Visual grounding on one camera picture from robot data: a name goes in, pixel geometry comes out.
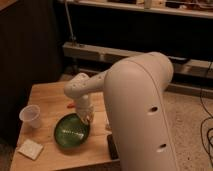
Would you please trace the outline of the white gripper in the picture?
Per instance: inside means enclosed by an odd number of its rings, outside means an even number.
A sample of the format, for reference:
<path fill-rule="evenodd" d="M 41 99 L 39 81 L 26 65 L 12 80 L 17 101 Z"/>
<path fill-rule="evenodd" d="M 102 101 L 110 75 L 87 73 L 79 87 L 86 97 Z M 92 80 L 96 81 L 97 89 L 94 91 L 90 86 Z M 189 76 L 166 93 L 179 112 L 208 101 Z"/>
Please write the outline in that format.
<path fill-rule="evenodd" d="M 91 97 L 89 95 L 83 95 L 75 101 L 76 113 L 80 118 L 84 118 L 83 121 L 86 125 L 92 123 L 93 117 L 93 105 L 91 103 Z"/>

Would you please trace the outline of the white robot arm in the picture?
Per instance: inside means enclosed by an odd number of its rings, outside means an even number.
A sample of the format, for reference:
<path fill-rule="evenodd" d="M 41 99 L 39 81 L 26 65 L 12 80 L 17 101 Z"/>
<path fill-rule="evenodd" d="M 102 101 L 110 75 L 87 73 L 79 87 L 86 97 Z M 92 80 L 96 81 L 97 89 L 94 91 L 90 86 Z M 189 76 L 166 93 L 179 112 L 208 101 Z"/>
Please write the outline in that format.
<path fill-rule="evenodd" d="M 101 91 L 122 171 L 179 171 L 163 104 L 173 66 L 159 52 L 120 60 L 93 77 L 76 75 L 64 87 L 83 122 L 93 116 L 88 95 Z"/>

